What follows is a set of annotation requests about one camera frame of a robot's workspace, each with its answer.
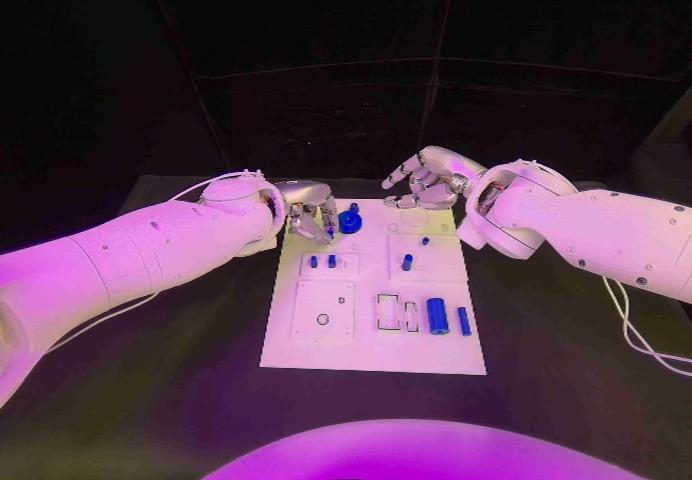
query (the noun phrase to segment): blue object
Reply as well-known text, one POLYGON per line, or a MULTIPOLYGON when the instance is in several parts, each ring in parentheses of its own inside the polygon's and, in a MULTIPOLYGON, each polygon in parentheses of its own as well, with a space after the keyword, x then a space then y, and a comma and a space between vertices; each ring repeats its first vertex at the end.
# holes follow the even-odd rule
POLYGON ((339 214, 339 231, 341 233, 352 234, 360 230, 363 219, 357 211, 357 203, 352 203, 350 208, 339 214))
POLYGON ((458 321, 461 323, 461 335, 468 337, 471 335, 471 327, 468 325, 468 317, 465 316, 465 308, 457 308, 458 321))
POLYGON ((403 255, 403 263, 401 264, 401 269, 408 272, 411 270, 412 263, 414 263, 414 256, 409 253, 406 253, 406 255, 403 255))
POLYGON ((428 307, 429 333, 432 335, 445 335, 450 333, 450 325, 447 323, 444 300, 441 298, 428 298, 425 306, 428 307))

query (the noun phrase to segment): black table surface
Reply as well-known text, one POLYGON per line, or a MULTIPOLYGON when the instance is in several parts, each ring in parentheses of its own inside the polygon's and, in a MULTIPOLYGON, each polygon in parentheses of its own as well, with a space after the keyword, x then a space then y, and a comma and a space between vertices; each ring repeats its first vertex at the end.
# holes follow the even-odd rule
MULTIPOLYGON (((121 213, 197 180, 141 177, 121 213)), ((377 181, 327 183, 382 197, 377 181)), ((600 277, 549 246, 526 261, 463 247, 487 366, 464 376, 259 368, 281 238, 42 359, 0 410, 1 478, 199 478, 288 435, 383 418, 487 425, 692 477, 692 379, 627 346, 600 277)), ((692 356, 680 304, 628 292, 651 346, 692 356)))

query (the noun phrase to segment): small blue block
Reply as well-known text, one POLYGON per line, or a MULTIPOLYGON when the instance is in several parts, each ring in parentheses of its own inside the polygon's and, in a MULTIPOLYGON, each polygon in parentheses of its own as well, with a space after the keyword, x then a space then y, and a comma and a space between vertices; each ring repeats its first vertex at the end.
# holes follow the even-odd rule
POLYGON ((458 321, 461 323, 461 335, 468 337, 471 335, 471 326, 468 325, 468 317, 465 315, 465 308, 457 308, 458 321))
POLYGON ((414 256, 409 253, 406 253, 406 255, 403 256, 403 263, 401 264, 401 269, 408 272, 411 270, 412 263, 414 263, 414 256))

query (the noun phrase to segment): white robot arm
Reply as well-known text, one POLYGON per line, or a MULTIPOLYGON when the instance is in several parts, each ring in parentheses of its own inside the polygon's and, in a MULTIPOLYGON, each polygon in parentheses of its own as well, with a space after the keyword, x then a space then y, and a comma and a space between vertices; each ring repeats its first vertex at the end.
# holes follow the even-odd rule
POLYGON ((91 230, 0 256, 0 406, 60 337, 122 303, 180 285, 290 233, 328 243, 326 184, 226 174, 91 230), (177 198, 209 183, 197 203, 177 198), (311 217, 321 210, 323 226, 311 217))
POLYGON ((458 153, 425 147, 382 183, 409 176, 412 194, 386 197, 396 208, 448 208, 467 198, 458 238, 527 259, 546 240, 576 267, 692 303, 692 210, 608 190, 578 192, 536 162, 486 170, 458 153))

